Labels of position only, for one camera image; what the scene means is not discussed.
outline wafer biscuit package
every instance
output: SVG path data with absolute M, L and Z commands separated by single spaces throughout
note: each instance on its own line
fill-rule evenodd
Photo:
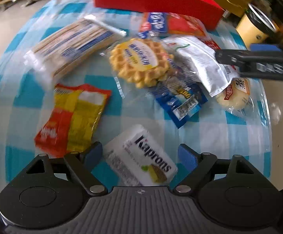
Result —
M 39 42 L 26 53 L 25 63 L 36 71 L 37 80 L 49 89 L 94 51 L 125 35 L 125 31 L 88 15 Z
M 108 142 L 103 155 L 127 186 L 167 185 L 178 169 L 142 125 L 134 125 Z

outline kaprons wafer package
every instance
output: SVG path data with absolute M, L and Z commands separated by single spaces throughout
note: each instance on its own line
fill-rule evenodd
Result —
M 103 147 L 107 164 L 127 186 L 168 184 L 178 169 L 142 125 L 134 125 Z

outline waffle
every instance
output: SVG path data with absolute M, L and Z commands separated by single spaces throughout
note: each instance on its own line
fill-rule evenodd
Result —
M 154 42 L 149 39 L 131 39 L 130 41 L 140 41 L 146 44 L 156 56 L 157 66 L 142 70 L 129 62 L 124 56 L 121 44 L 118 44 L 111 51 L 110 63 L 114 71 L 118 73 L 118 77 L 125 79 L 129 83 L 135 83 L 137 88 L 152 87 L 158 81 L 164 81 L 167 78 L 167 71 L 170 69 L 170 62 L 168 59 L 173 59 L 173 55 L 168 55 L 165 49 L 159 42 Z

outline blue snack package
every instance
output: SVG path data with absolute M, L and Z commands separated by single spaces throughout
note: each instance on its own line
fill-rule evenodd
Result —
M 167 80 L 151 87 L 150 92 L 177 128 L 180 128 L 208 100 L 199 85 L 186 77 L 180 67 L 174 66 L 174 69 L 178 70 L 176 75 L 169 76 Z

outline yellow cup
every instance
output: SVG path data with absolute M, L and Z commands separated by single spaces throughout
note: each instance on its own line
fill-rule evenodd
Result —
M 237 32 L 244 41 L 247 49 L 252 43 L 261 43 L 268 33 L 276 32 L 272 21 L 257 7 L 249 4 L 248 13 L 246 12 L 236 27 Z

